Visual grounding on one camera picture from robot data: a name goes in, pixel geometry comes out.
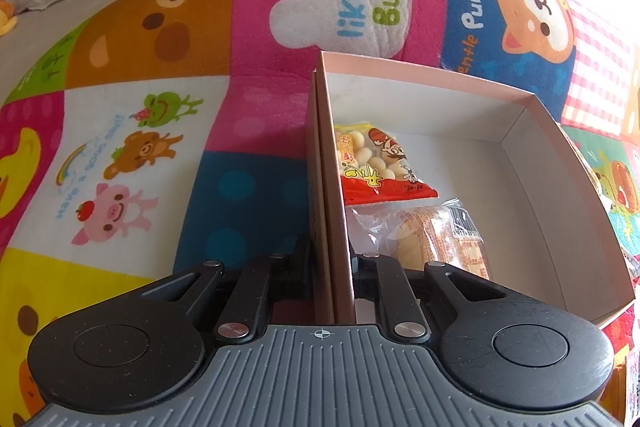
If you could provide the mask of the colourful cartoon play mat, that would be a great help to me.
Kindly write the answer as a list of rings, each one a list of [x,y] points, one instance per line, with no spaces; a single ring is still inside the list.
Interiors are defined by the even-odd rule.
[[[2,105],[2,424],[42,409],[26,357],[51,321],[214,254],[238,267],[293,250],[322,52],[535,95],[637,254],[637,51],[588,0],[113,2]]]

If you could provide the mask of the pink cardboard box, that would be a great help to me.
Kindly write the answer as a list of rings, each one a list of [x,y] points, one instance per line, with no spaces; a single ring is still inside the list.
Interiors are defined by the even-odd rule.
[[[307,117],[322,319],[356,320],[333,128],[361,121],[393,135],[440,198],[461,200],[495,282],[599,326],[632,305],[634,288],[601,199],[535,95],[448,70],[324,52]]]

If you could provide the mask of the long bread roll packet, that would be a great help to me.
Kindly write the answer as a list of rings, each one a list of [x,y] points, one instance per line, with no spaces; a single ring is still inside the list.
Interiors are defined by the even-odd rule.
[[[460,200],[352,206],[345,216],[357,254],[392,257],[409,270],[434,261],[490,277],[483,237]]]

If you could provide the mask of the yellow plush toy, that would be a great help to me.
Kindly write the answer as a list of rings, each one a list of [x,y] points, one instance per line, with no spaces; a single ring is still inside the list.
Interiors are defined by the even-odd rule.
[[[16,24],[14,6],[6,0],[0,0],[0,36],[8,34]]]

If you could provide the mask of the biscuit ball snack bag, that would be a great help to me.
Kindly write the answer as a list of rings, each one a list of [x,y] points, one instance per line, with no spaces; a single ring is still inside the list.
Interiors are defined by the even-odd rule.
[[[346,206],[436,198],[409,165],[400,143],[370,122],[336,124],[335,156]]]

